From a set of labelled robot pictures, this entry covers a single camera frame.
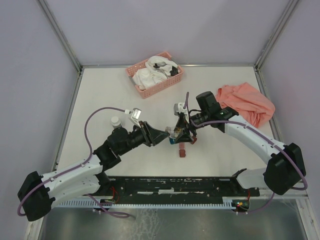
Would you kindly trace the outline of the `glass pill bottle yellow pills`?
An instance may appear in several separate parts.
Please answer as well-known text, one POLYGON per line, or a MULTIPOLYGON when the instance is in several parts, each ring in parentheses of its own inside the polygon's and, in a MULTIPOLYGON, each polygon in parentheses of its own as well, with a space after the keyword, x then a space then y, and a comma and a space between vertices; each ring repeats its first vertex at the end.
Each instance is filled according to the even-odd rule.
POLYGON ((183 129, 177 126, 167 126, 165 128, 165 131, 169 134, 169 137, 174 140, 178 139, 179 136, 183 133, 183 129))

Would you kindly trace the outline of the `teal pill box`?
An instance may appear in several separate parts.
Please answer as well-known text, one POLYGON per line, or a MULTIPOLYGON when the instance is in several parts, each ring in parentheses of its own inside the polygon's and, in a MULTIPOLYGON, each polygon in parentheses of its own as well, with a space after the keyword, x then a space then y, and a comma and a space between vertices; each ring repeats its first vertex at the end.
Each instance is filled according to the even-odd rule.
POLYGON ((171 145, 174 145, 174 144, 175 144, 175 140, 172 139, 172 138, 169 139, 169 142, 170 142, 171 145))

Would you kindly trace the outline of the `white bottle cap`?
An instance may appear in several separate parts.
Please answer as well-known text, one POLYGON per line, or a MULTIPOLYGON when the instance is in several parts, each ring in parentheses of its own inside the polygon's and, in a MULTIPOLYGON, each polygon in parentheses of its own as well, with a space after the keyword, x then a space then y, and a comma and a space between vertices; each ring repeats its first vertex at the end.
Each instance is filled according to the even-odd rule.
POLYGON ((122 127, 122 122, 119 117, 113 116, 110 121, 111 121, 111 125, 114 129, 122 127))

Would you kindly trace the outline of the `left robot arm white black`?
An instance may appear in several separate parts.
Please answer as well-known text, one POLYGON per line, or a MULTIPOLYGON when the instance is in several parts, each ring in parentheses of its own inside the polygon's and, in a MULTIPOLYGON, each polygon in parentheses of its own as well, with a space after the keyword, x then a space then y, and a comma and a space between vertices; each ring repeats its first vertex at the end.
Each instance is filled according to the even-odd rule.
POLYGON ((18 215, 33 222, 64 201, 96 192, 106 195, 111 183, 105 171, 119 164, 122 155, 140 145, 154 147, 169 137, 168 132, 155 129, 146 121, 139 124, 131 132, 123 127, 115 128, 84 161, 42 175, 37 171, 29 173, 17 193, 18 215))

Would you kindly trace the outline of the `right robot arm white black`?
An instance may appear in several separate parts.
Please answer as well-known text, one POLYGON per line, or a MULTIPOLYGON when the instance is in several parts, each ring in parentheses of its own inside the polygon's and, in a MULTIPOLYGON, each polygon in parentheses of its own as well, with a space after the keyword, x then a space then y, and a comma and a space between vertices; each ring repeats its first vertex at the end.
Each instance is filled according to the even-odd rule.
POLYGON ((178 121, 166 128, 171 144, 194 143, 197 130, 210 126, 240 141, 266 164, 264 168, 240 170, 229 183, 231 193, 240 196, 250 188, 268 188, 284 195, 289 190, 308 188, 302 150, 297 144, 265 135, 233 108, 222 108, 210 91, 199 94, 196 101, 200 109, 194 115, 187 99, 174 105, 178 121))

